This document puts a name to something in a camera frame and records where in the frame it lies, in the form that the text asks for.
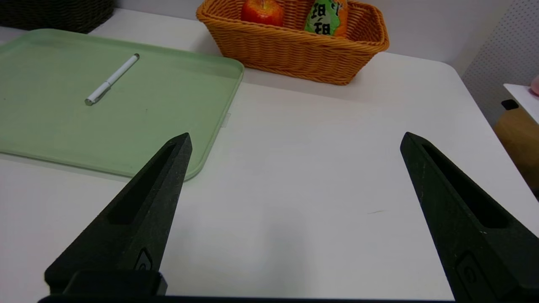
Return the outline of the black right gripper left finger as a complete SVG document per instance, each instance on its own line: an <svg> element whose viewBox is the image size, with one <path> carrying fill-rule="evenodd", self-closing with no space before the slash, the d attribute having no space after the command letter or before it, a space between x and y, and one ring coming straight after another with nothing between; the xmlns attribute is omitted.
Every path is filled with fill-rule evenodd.
<svg viewBox="0 0 539 303"><path fill-rule="evenodd" d="M161 295L159 273L192 152L168 140L46 269L51 295Z"/></svg>

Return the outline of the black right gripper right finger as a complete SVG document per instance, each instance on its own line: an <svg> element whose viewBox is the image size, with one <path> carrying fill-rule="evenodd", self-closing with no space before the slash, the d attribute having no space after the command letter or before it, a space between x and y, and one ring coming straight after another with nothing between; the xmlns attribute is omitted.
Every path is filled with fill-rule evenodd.
<svg viewBox="0 0 539 303"><path fill-rule="evenodd" d="M537 301L538 237L431 142L400 152L456 301Z"/></svg>

